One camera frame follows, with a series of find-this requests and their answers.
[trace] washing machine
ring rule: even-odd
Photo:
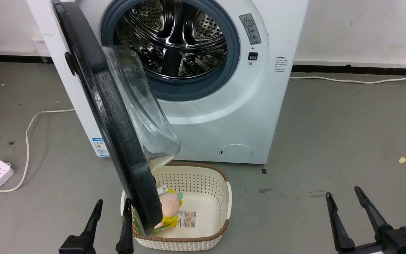
[[[27,0],[97,156],[110,156],[91,110],[99,105],[76,74],[85,71],[70,36],[82,48],[91,41],[138,54],[181,143],[175,159],[267,162],[308,0],[55,1]],[[75,34],[58,4],[76,9],[66,12]]]

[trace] brown basket rim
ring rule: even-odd
[[[209,164],[203,164],[203,163],[195,163],[195,162],[170,162],[166,166],[190,166],[190,167],[199,167],[199,168],[207,168],[207,169],[213,169],[217,171],[219,174],[222,175],[223,179],[225,182],[228,182],[228,177],[225,175],[225,173],[220,170],[219,168],[209,165]],[[228,223],[230,222],[229,219],[225,220],[225,223],[223,224],[222,228],[215,233],[214,235],[207,236],[207,237],[196,237],[196,238],[169,238],[169,237],[157,237],[157,236],[144,236],[136,233],[135,228],[133,228],[133,236],[135,238],[139,238],[142,240],[149,240],[149,241],[157,241],[157,242],[169,242],[169,243],[190,243],[190,242],[206,242],[206,241],[212,241],[219,236],[221,236],[225,230],[228,227]]]

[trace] basket handle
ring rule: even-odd
[[[229,182],[227,182],[227,189],[228,189],[228,209],[227,209],[227,220],[230,219],[231,216],[231,208],[232,208],[232,200],[233,200],[233,194],[231,191],[231,185]]]

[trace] laundry basket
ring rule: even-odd
[[[227,229],[232,209],[232,190],[220,169],[206,164],[170,163],[153,173],[156,186],[183,192],[180,211],[195,211],[195,228],[175,227],[145,237],[133,225],[134,238],[143,246],[173,251],[211,249]],[[123,214],[126,195],[121,197]]]

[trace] black baseboard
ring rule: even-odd
[[[11,62],[11,63],[47,63],[52,64],[53,60],[51,57],[41,57],[41,56],[6,56],[0,55],[0,62]]]
[[[53,60],[50,57],[42,58],[41,56],[0,55],[0,62],[52,64]],[[406,69],[403,69],[403,68],[351,67],[350,65],[346,65],[346,66],[294,65],[294,66],[292,66],[292,72],[307,72],[307,73],[321,72],[321,73],[348,73],[348,74],[406,76]]]
[[[321,65],[294,65],[292,72],[322,72],[322,73],[348,73],[348,74],[371,74],[371,75],[399,75],[406,76],[404,68],[373,68],[346,66],[321,66]]]

